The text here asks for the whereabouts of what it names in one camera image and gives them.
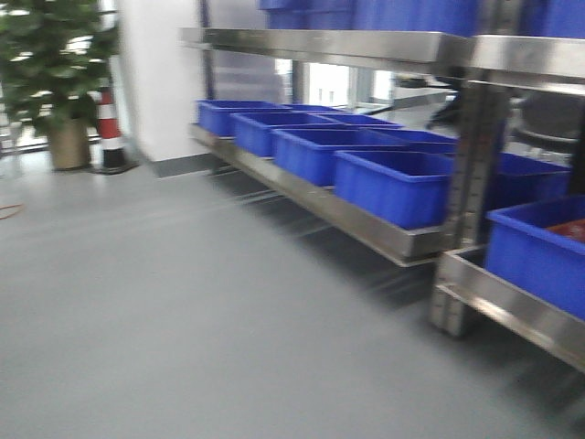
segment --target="plant pot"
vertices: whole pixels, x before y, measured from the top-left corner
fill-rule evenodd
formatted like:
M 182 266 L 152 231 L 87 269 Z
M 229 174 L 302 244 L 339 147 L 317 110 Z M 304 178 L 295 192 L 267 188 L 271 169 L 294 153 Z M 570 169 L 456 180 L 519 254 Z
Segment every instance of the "plant pot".
M 48 150 L 56 171 L 80 169 L 90 165 L 90 140 L 85 121 L 70 119 L 48 133 Z

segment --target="shelf rack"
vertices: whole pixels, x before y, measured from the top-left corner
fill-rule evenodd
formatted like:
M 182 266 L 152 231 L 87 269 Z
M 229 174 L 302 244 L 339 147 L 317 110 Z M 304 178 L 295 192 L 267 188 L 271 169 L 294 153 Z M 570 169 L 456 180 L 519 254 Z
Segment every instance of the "shelf rack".
M 585 95 L 585 39 L 482 35 L 470 67 L 492 84 Z
M 460 250 L 441 257 L 431 299 L 431 322 L 453 336 L 488 316 L 583 372 L 585 322 L 484 270 L 484 249 L 477 244 L 482 243 L 483 199 L 508 115 L 509 88 L 584 95 L 584 48 L 580 39 L 476 38 L 470 61 L 475 80 L 468 82 L 456 166 L 466 195 L 451 218 L 459 227 L 452 232 L 452 247 Z M 584 189 L 575 177 L 585 171 L 585 122 L 580 129 L 570 188 L 575 193 Z
M 585 323 L 487 272 L 483 258 L 483 247 L 444 253 L 438 289 L 585 372 Z M 431 319 L 443 318 L 436 303 Z M 452 318 L 443 324 L 459 326 L 457 313 Z
M 270 159 L 251 154 L 198 125 L 191 135 L 209 151 L 283 194 L 317 217 L 365 244 L 401 267 L 434 262 L 441 252 L 441 229 L 404 230 L 336 197 L 330 188 L 318 187 L 277 167 Z
M 445 248 L 431 299 L 431 322 L 454 336 L 488 316 L 585 371 L 585 322 L 482 268 L 481 223 L 487 185 L 508 116 L 511 87 L 585 95 L 585 40 L 434 32 L 185 28 L 188 46 L 302 62 L 456 76 L 469 69 L 461 141 L 442 230 L 402 230 L 295 177 L 270 160 L 194 126 L 211 152 L 401 266 L 432 261 Z M 581 127 L 585 133 L 585 123 Z M 574 174 L 585 174 L 585 134 Z
M 183 28 L 187 45 L 303 62 L 452 76 L 467 65 L 469 38 L 441 32 Z

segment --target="stainless steel shelf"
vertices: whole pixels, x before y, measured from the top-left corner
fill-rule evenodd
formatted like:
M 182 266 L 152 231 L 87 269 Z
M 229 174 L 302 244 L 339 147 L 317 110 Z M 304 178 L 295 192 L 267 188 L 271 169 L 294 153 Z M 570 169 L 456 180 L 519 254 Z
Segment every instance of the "stainless steel shelf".
M 487 272 L 484 249 L 444 253 L 437 288 L 585 372 L 585 322 Z
M 333 226 L 402 267 L 433 262 L 441 252 L 441 228 L 404 230 L 357 208 L 323 187 L 290 174 L 192 125 L 192 136 L 211 153 L 328 221 Z
M 472 41 L 441 32 L 183 28 L 200 48 L 376 70 L 450 76 L 472 54 Z
M 482 35 L 471 67 L 494 84 L 585 95 L 585 39 Z

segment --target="traffic cone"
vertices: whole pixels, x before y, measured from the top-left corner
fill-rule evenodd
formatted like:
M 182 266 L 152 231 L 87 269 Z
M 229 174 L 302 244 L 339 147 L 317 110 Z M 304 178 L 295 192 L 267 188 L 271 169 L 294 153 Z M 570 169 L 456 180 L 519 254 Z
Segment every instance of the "traffic cone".
M 102 165 L 94 167 L 93 172 L 111 176 L 126 172 L 138 164 L 128 160 L 124 153 L 112 90 L 110 87 L 103 87 L 100 92 L 98 134 L 101 137 Z

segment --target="wall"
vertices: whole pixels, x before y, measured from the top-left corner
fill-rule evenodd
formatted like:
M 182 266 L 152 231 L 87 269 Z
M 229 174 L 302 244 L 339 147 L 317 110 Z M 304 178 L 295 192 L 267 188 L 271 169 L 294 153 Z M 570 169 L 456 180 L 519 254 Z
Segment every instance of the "wall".
M 197 118 L 194 100 L 205 98 L 201 56 L 179 40 L 181 27 L 198 26 L 198 1 L 118 3 L 133 138 L 152 161 L 204 154 L 206 150 L 188 136 L 188 125 Z M 211 24 L 263 28 L 264 14 L 257 6 L 257 0 L 209 0 Z M 219 98 L 282 99 L 282 81 L 272 59 L 216 53 L 215 64 Z
M 198 23 L 195 0 L 121 0 L 122 69 L 133 137 L 153 161 L 202 154 L 188 137 L 201 98 L 198 53 L 179 41 Z

